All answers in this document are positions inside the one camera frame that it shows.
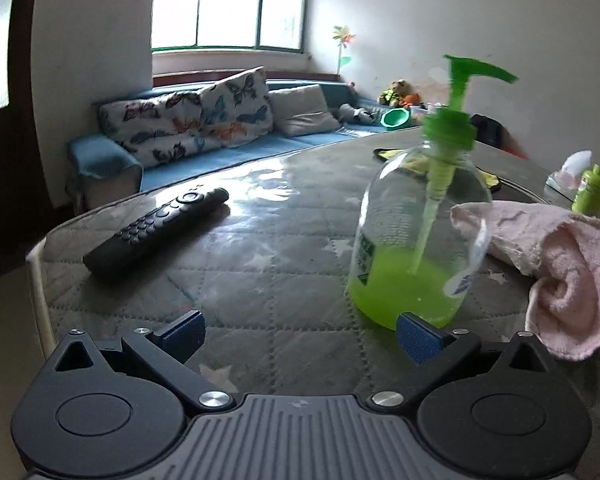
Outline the green plastic basin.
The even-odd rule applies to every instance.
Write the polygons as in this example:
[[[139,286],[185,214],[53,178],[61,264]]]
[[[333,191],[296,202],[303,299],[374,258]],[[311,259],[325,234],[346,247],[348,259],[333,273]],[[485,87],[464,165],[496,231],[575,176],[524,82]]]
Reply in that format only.
[[[411,111],[408,108],[390,108],[380,118],[380,124],[387,130],[404,129],[410,124]]]

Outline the grey quilted table cover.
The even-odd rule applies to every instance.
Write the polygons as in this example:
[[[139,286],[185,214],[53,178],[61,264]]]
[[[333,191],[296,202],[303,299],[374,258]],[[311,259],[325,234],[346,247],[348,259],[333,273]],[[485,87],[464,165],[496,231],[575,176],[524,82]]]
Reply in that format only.
[[[201,310],[207,339],[190,364],[241,393],[362,393],[400,386],[396,337],[344,294],[375,148],[416,132],[378,133],[248,162],[200,178],[230,194],[217,222],[192,229],[120,283],[95,281],[84,255],[178,194],[140,193],[51,230],[30,252],[36,314],[47,349],[72,328],[110,339]]]

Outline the pink terry towel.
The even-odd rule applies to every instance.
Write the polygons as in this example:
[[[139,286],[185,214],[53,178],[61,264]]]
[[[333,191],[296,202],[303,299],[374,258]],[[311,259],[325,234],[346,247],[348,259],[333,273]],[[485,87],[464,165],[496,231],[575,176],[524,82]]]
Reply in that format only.
[[[600,348],[600,219],[544,204],[492,203],[489,254],[534,276],[524,329],[558,359]]]

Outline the black remote control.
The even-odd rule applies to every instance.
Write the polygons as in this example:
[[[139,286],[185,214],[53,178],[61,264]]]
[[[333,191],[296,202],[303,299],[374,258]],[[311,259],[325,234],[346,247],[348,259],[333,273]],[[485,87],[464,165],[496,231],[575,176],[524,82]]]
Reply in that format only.
[[[230,198],[225,188],[191,188],[119,230],[83,257],[101,280],[134,272],[183,232],[198,226]]]

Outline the window with green frame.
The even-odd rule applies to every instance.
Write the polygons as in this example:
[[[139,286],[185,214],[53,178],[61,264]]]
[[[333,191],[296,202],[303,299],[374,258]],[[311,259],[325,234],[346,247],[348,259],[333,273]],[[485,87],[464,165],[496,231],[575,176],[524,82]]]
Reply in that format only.
[[[151,49],[299,52],[306,0],[152,0]]]

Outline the clear green soap pump bottle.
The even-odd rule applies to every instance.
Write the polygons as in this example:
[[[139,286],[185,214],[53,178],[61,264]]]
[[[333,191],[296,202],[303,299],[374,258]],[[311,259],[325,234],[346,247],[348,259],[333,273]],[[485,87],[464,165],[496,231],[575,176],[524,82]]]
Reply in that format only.
[[[469,158],[477,131],[463,106],[471,77],[517,78],[475,58],[449,63],[448,102],[425,115],[422,142],[391,157],[362,199],[347,291],[388,330],[404,312],[449,324],[491,240],[492,196]]]

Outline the butterfly print cushion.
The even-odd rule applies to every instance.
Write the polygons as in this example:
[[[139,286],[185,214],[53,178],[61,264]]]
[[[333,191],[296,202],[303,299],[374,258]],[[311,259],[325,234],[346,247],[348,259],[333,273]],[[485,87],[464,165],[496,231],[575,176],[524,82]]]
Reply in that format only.
[[[102,104],[102,131],[150,168],[219,148],[234,148],[273,130],[262,67],[200,90]]]

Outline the grey plain cushion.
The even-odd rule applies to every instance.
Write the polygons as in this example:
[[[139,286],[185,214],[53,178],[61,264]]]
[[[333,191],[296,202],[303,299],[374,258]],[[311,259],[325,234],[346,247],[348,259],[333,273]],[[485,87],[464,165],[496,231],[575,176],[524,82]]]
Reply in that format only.
[[[318,84],[268,92],[274,129],[284,136],[305,136],[340,128]]]

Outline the small green bottle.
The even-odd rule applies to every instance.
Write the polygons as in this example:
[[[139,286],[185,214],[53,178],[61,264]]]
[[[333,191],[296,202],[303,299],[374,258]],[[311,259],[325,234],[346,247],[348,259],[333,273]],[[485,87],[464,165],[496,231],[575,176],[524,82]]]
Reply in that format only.
[[[600,165],[595,164],[582,174],[571,210],[577,214],[597,216],[600,213]]]

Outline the stuffed toy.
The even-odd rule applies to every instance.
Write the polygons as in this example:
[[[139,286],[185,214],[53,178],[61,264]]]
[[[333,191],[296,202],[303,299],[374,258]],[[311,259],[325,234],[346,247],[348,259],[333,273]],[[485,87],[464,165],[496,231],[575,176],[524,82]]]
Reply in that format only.
[[[414,90],[413,86],[404,79],[395,80],[390,87],[378,96],[378,103],[392,108],[409,108],[419,105],[422,98]]]

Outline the tissue pack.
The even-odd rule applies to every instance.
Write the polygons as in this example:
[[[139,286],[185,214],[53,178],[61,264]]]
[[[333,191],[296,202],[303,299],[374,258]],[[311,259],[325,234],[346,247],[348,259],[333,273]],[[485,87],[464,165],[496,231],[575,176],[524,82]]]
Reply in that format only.
[[[545,184],[573,200],[580,186],[582,174],[592,167],[592,157],[591,150],[578,151],[569,155],[557,171],[547,176]]]

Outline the black bag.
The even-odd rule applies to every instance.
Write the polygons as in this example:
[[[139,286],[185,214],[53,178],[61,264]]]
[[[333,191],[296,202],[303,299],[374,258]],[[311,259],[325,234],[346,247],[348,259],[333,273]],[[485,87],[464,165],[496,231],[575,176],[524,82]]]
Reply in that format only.
[[[504,127],[496,120],[483,115],[475,114],[470,118],[470,123],[477,131],[477,141],[492,148],[502,148],[504,144]]]

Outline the blue sofa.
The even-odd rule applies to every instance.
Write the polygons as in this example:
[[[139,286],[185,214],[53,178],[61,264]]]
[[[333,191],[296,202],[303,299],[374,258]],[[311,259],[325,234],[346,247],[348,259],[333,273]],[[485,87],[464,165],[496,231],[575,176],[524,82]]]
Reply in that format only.
[[[98,129],[68,144],[67,188],[89,210],[245,160],[377,132],[354,84],[268,82],[263,67],[201,86],[97,103]]]

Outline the colourful pinwheel flower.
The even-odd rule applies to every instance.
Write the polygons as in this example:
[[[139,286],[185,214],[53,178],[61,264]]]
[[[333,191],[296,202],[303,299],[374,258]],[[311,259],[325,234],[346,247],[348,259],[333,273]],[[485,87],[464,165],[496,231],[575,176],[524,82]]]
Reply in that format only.
[[[347,55],[346,50],[350,48],[355,36],[350,32],[348,26],[335,26],[332,39],[336,41],[338,48],[337,69],[336,74],[339,75],[344,66],[351,62],[350,55]]]

